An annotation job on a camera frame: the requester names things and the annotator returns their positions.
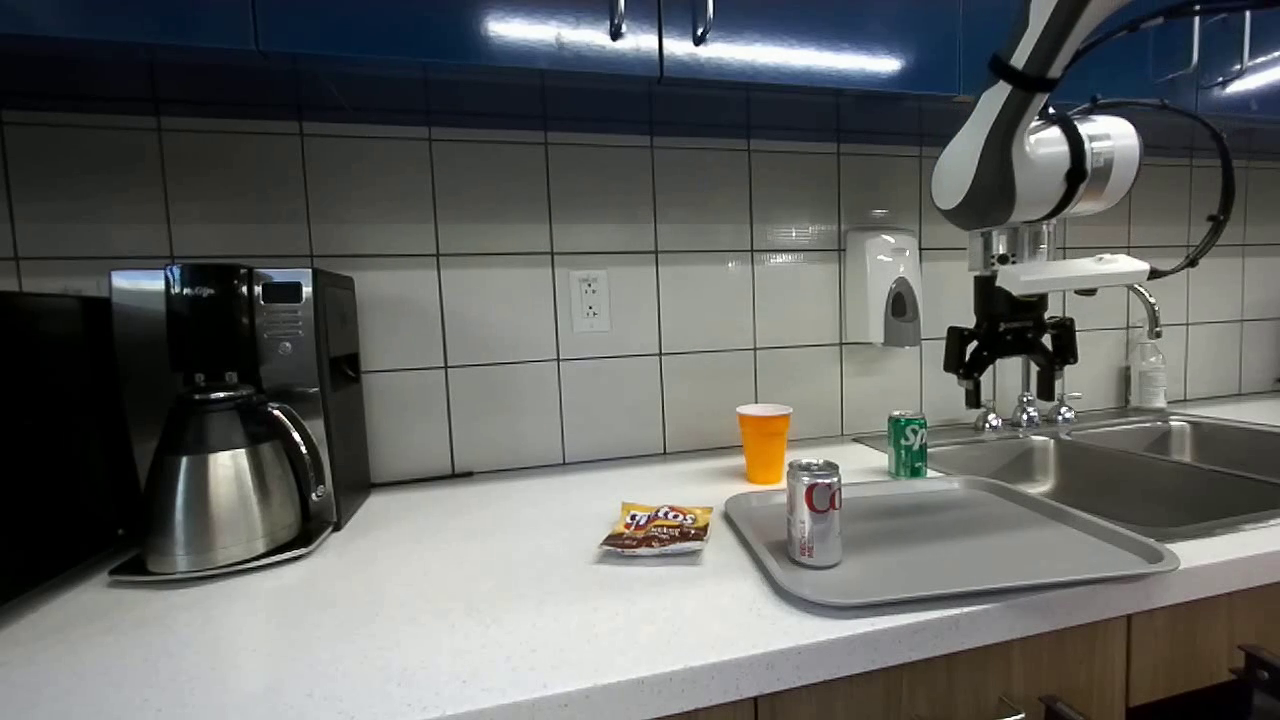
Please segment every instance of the green can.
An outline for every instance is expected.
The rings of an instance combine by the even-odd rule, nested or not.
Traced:
[[[928,476],[928,421],[919,413],[888,413],[888,476]]]

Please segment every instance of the stainless steel carafe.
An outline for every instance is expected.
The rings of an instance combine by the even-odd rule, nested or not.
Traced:
[[[151,474],[144,563],[215,573],[332,525],[322,450],[290,404],[253,387],[173,404]]]

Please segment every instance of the carafe handle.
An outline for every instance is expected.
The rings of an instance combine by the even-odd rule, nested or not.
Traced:
[[[324,476],[322,446],[310,431],[310,423],[296,416],[296,408],[266,401],[266,413],[285,430],[290,436],[290,465],[296,474],[296,493],[310,510],[310,532],[332,530],[338,510],[332,510],[332,485]]]

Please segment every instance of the backsplash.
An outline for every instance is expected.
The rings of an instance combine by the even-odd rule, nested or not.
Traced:
[[[802,441],[862,436],[893,408],[974,416],[940,373],[943,328],[974,315],[965,236],[928,207],[933,153],[9,111],[0,290],[103,295],[110,268],[165,259],[357,278],[379,485],[730,450],[742,401],[797,404]],[[1243,165],[1224,244],[1152,283],[1172,401],[1277,387],[1277,189],[1280,165]],[[1159,155],[1128,205],[1058,236],[1177,259],[1211,193],[1207,165]],[[919,236],[919,347],[842,341],[842,236],[874,207]],[[600,315],[579,315],[578,283],[606,292]],[[1081,326],[1081,408],[1120,408],[1139,305],[1120,290],[1058,305]],[[1000,366],[1000,413],[1018,382]]]

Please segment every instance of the food wrapper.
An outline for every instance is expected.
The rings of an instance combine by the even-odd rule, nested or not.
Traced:
[[[712,532],[710,505],[619,505],[600,545],[610,557],[682,557],[699,551]]]

